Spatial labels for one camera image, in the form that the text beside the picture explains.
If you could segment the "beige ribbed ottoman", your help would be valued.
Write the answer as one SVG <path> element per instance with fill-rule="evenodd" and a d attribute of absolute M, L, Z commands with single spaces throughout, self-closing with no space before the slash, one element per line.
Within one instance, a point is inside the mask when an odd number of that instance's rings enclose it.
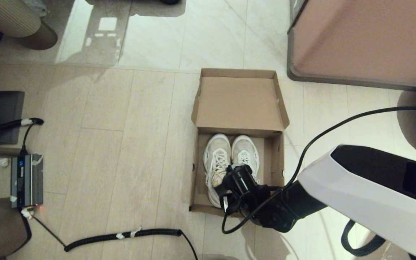
<path fill-rule="evenodd" d="M 0 0 L 0 32 L 33 50 L 50 49 L 58 41 L 57 33 L 22 0 Z"/>

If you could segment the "grey power inverter box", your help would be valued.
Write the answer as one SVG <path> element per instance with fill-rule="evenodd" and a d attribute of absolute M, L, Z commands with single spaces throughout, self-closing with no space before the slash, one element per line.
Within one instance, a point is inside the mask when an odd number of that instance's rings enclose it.
<path fill-rule="evenodd" d="M 20 155 L 10 162 L 10 207 L 43 204 L 43 160 L 40 154 Z"/>

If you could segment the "crumpled grey plastic sheet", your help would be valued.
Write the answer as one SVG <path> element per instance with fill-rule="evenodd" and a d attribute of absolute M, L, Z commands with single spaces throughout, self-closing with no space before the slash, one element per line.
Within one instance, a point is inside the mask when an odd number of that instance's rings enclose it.
<path fill-rule="evenodd" d="M 45 0 L 21 0 L 39 17 L 45 17 L 48 14 L 48 5 Z"/>

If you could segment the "pink upholstered furniture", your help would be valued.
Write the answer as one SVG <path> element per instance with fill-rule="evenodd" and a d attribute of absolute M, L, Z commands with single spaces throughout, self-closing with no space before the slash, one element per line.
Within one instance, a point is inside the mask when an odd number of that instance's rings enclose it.
<path fill-rule="evenodd" d="M 290 0 L 294 81 L 416 92 L 416 0 Z"/>

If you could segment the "white mesh sneaker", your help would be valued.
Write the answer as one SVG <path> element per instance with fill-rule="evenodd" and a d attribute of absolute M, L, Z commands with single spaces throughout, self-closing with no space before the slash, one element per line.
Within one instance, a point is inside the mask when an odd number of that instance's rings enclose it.
<path fill-rule="evenodd" d="M 220 199 L 215 187 L 222 184 L 226 176 L 226 169 L 231 163 L 231 145 L 224 134 L 214 135 L 207 143 L 203 153 L 203 164 L 205 168 L 205 183 L 208 187 L 210 203 L 220 208 Z"/>
<path fill-rule="evenodd" d="M 239 165 L 248 165 L 252 169 L 252 176 L 257 184 L 260 181 L 257 177 L 260 167 L 259 152 L 255 144 L 247 135 L 239 135 L 231 146 L 231 161 L 233 168 Z"/>

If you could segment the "brown cardboard shoe box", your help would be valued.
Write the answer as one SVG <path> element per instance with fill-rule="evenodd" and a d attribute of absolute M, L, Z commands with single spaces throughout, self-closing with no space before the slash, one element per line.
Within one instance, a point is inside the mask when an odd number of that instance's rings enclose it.
<path fill-rule="evenodd" d="M 259 150 L 261 184 L 284 186 L 284 130 L 290 124 L 273 70 L 201 69 L 191 120 L 196 127 L 192 188 L 188 210 L 223 216 L 208 197 L 203 152 L 211 137 L 225 134 L 232 143 L 247 135 Z"/>

